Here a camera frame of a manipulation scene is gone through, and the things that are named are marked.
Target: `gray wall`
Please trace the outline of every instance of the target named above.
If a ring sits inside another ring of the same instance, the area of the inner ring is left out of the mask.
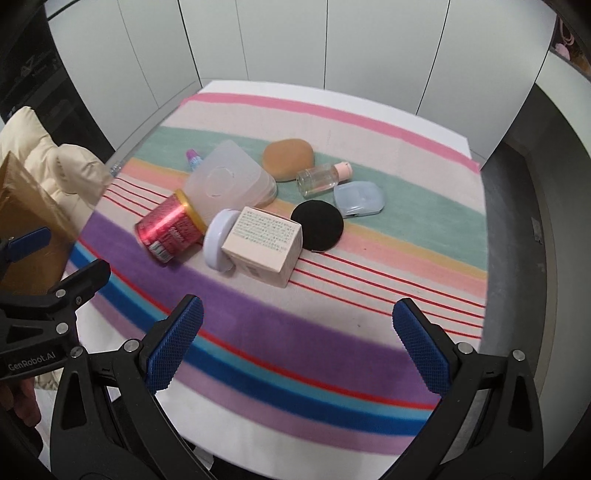
[[[548,56],[552,75],[561,79],[558,95],[566,91],[577,108],[591,109],[586,98],[591,83],[566,62]],[[556,324],[544,332],[548,355],[543,359],[540,354],[538,370],[545,378],[537,382],[548,462],[591,401],[591,158],[573,129],[581,128],[580,116],[564,107],[549,82],[541,79],[540,84],[547,91],[534,86],[505,140],[526,155],[547,209],[544,234],[552,235],[545,243],[547,261],[554,262],[554,269],[548,266],[548,295],[554,296],[548,310],[555,311],[547,311],[546,321],[553,322],[554,316]]]

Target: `black makeup sponge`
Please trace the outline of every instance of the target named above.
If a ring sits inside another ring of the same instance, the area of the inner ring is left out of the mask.
[[[336,207],[322,200],[300,203],[291,219],[301,225],[304,248],[313,252],[326,252],[343,235],[345,223]]]

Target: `blue gripper pad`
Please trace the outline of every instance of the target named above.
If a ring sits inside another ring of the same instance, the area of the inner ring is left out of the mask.
[[[148,358],[145,384],[152,395],[168,387],[203,324],[203,303],[193,298]]]
[[[450,365],[417,316],[403,301],[394,305],[392,324],[427,388],[433,393],[445,395],[452,386]]]
[[[7,260],[18,262],[23,258],[35,253],[49,245],[51,241],[51,230],[46,226],[38,228],[26,235],[10,240],[7,247]]]

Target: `red can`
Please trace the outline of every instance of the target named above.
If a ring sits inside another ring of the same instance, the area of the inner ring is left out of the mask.
[[[182,190],[176,190],[135,224],[140,243],[162,263],[201,240],[206,230]]]

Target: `plastic container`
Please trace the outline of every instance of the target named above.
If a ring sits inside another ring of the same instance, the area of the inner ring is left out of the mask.
[[[189,175],[183,192],[206,225],[223,209],[269,203],[275,180],[232,140],[219,144]]]
[[[304,197],[310,197],[325,190],[330,190],[340,182],[353,176],[353,168],[349,162],[335,165],[325,164],[307,168],[295,176],[297,187]]]
[[[334,189],[335,205],[343,217],[379,213],[386,205],[382,190],[371,181],[352,181]]]

